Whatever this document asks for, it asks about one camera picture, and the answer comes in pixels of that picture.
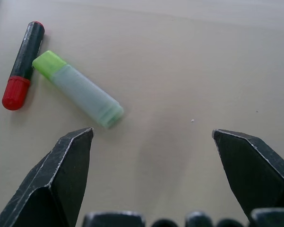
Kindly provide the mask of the black marker with red cap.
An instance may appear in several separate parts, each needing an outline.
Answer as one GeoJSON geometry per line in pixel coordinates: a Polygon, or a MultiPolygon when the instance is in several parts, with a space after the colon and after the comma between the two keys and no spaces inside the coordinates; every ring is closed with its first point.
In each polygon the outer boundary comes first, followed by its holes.
{"type": "Polygon", "coordinates": [[[18,110],[25,102],[34,70],[32,62],[38,56],[44,33],[44,26],[38,21],[27,26],[2,98],[8,110],[18,110]]]}

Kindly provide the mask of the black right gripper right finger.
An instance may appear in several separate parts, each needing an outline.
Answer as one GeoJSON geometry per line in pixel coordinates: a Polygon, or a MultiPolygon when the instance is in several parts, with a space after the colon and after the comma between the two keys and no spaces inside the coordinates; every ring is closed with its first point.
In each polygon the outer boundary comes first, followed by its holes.
{"type": "Polygon", "coordinates": [[[249,227],[284,227],[284,159],[245,133],[215,129],[212,138],[249,227]]]}

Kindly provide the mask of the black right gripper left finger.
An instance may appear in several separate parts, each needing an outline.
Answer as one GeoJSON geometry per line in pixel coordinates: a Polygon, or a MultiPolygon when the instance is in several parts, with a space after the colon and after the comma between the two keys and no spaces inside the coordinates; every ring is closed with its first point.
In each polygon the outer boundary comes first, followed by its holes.
{"type": "Polygon", "coordinates": [[[0,227],[75,227],[93,136],[92,128],[83,128],[59,138],[0,213],[0,227]]]}

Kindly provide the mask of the green highlighter pen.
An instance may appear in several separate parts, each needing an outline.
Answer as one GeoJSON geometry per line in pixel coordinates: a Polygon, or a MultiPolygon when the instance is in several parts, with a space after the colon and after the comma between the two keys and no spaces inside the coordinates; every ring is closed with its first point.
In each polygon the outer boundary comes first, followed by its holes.
{"type": "Polygon", "coordinates": [[[123,116],[124,109],[118,101],[54,52],[44,52],[33,60],[32,65],[104,128],[112,127],[123,116]]]}

